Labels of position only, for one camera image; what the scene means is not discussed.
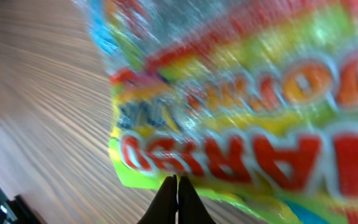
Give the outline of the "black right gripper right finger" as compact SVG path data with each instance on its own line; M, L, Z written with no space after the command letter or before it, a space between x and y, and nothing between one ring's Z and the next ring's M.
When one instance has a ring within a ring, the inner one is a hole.
M178 223L216 224L187 177L182 177L178 186Z

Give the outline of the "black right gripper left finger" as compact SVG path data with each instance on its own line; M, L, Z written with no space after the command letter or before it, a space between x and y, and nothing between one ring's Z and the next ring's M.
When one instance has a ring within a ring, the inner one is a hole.
M178 211L177 177L166 177L138 224L175 224Z

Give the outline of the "colourful candy bag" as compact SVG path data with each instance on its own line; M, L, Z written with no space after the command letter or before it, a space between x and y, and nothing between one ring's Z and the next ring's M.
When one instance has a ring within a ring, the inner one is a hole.
M76 2L121 183L268 223L358 223L358 0Z

